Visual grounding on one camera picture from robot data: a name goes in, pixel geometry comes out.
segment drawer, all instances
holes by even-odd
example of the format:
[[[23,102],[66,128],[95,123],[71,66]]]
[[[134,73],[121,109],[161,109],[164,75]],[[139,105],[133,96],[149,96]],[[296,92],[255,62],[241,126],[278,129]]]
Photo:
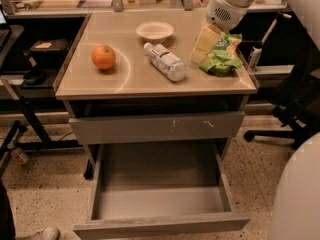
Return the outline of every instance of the drawer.
[[[99,146],[83,240],[240,230],[213,141]]]
[[[82,145],[234,137],[243,111],[72,118]]]

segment plastic bottle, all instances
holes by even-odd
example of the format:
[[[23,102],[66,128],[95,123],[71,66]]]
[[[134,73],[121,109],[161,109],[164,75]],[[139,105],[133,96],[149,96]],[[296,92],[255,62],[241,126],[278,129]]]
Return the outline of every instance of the plastic bottle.
[[[173,82],[182,80],[187,73],[185,63],[161,44],[146,43],[144,49],[150,62]]]
[[[26,164],[29,161],[29,157],[23,150],[19,147],[16,147],[13,143],[8,144],[8,149],[12,158],[18,164]]]

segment terrazzo floor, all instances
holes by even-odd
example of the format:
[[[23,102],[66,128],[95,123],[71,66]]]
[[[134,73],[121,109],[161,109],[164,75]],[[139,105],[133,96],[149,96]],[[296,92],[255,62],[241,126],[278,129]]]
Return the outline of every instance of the terrazzo floor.
[[[270,111],[248,110],[237,136],[232,140],[224,159],[233,199],[239,213],[251,216],[241,231],[210,234],[183,234],[145,237],[142,240],[266,240],[273,198],[281,173],[294,152],[292,140],[257,137],[248,143],[243,135],[248,129],[280,129]],[[0,116],[0,143],[19,116]],[[53,140],[72,130],[65,114],[40,117]],[[29,129],[25,140],[34,140]],[[10,198],[17,236],[30,234],[47,226],[58,227],[60,240],[78,240],[72,231],[74,224],[86,221],[92,181],[83,173],[87,157],[82,148],[38,151],[29,154],[26,165],[9,160],[2,181]]]

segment cabinet top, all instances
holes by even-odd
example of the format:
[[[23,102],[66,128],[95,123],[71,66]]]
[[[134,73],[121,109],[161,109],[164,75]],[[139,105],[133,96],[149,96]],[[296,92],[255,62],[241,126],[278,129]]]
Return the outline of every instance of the cabinet top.
[[[171,82],[148,61],[144,41],[136,34],[138,25],[154,20],[174,27],[173,35],[163,45],[188,64],[195,40],[206,24],[204,9],[94,12],[67,66],[56,97],[81,100],[256,92],[244,68],[223,78],[201,69],[188,68],[182,81]],[[115,50],[117,59],[113,69],[102,72],[92,63],[91,53],[98,44],[107,44]]]

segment cabinet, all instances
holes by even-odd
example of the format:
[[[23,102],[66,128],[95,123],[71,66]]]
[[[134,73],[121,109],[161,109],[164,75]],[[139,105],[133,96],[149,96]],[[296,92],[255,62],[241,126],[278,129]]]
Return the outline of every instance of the cabinet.
[[[174,26],[165,45],[187,61],[205,10],[92,13],[56,92],[94,167],[88,221],[74,226],[81,239],[240,230],[249,219],[222,160],[256,86],[245,68],[225,78],[189,69],[170,82],[135,33],[152,20]],[[101,42],[117,54],[110,72],[90,60]]]

